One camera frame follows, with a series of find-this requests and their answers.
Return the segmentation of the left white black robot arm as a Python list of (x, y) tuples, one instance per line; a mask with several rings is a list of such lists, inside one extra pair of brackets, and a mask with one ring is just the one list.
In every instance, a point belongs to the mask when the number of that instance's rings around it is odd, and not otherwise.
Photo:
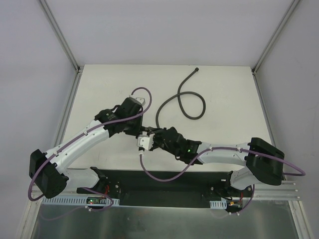
[(148, 108), (144, 98), (129, 96), (120, 105), (101, 110), (68, 141), (46, 152), (35, 150), (29, 161), (31, 186), (36, 185), (48, 199), (66, 188), (87, 187), (95, 194), (102, 193), (106, 183), (95, 170), (69, 169), (69, 166), (98, 143), (118, 133), (129, 134), (142, 122)]

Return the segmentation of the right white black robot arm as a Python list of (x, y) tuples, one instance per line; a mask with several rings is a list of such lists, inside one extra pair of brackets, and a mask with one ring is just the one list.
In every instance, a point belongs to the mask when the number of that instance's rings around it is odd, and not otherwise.
[(218, 146), (186, 139), (174, 127), (160, 129), (153, 137), (152, 150), (160, 148), (185, 164), (233, 164), (242, 166), (231, 171), (224, 184), (225, 193), (236, 196), (248, 186), (264, 183), (279, 186), (282, 183), (284, 153), (261, 138), (253, 137), (248, 143)]

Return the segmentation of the aluminium front rail profile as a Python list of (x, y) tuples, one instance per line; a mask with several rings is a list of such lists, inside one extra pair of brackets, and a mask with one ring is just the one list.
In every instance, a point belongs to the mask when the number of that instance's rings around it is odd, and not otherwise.
[(253, 198), (269, 201), (300, 201), (301, 195), (295, 181), (283, 181), (279, 186), (256, 184)]

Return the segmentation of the left aluminium frame post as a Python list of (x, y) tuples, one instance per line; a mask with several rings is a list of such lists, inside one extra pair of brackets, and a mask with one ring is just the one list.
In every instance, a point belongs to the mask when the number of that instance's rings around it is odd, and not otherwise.
[(39, 6), (41, 7), (45, 17), (48, 20), (49, 25), (51, 26), (60, 46), (62, 47), (66, 57), (68, 58), (69, 62), (71, 63), (73, 69), (76, 73), (80, 72), (81, 66), (79, 65), (78, 61), (76, 60), (48, 2), (46, 0), (38, 0)]

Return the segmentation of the aluminium frame post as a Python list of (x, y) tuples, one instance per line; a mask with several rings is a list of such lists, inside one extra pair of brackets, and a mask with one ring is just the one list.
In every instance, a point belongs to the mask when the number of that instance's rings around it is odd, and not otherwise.
[(264, 47), (260, 57), (258, 58), (256, 64), (252, 68), (253, 76), (257, 74), (258, 70), (260, 69), (261, 65), (263, 64), (264, 60), (266, 59), (267, 55), (270, 53), (272, 48), (274, 47), (276, 41), (279, 39), (281, 33), (285, 29), (286, 25), (288, 24), (290, 18), (293, 16), (295, 11), (297, 10), (298, 6), (302, 0), (292, 0), (285, 11), (283, 17), (279, 21), (277, 27), (275, 28), (274, 32), (272, 33), (270, 39), (268, 40), (266, 46)]
[(66, 57), (68, 58), (69, 62), (71, 63), (73, 69), (76, 73), (80, 72), (81, 66), (79, 65), (78, 61), (76, 60), (48, 2), (46, 0), (38, 0), (39, 6), (41, 7), (45, 17), (48, 20), (49, 25), (51, 26), (60, 46), (62, 47)]

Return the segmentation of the right aluminium frame post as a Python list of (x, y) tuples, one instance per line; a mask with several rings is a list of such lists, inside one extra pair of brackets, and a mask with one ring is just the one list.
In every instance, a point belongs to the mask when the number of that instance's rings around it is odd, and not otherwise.
[(260, 57), (258, 58), (256, 64), (252, 68), (253, 76), (257, 74), (258, 70), (260, 69), (261, 65), (263, 64), (264, 60), (266, 59), (267, 55), (270, 53), (272, 48), (274, 47), (276, 41), (279, 39), (281, 33), (285, 29), (286, 25), (288, 24), (290, 18), (293, 16), (295, 11), (297, 10), (298, 6), (302, 0), (292, 0), (285, 11), (283, 17), (279, 21), (277, 27), (275, 28), (274, 32), (272, 33), (270, 39), (268, 40), (266, 46), (264, 47)]

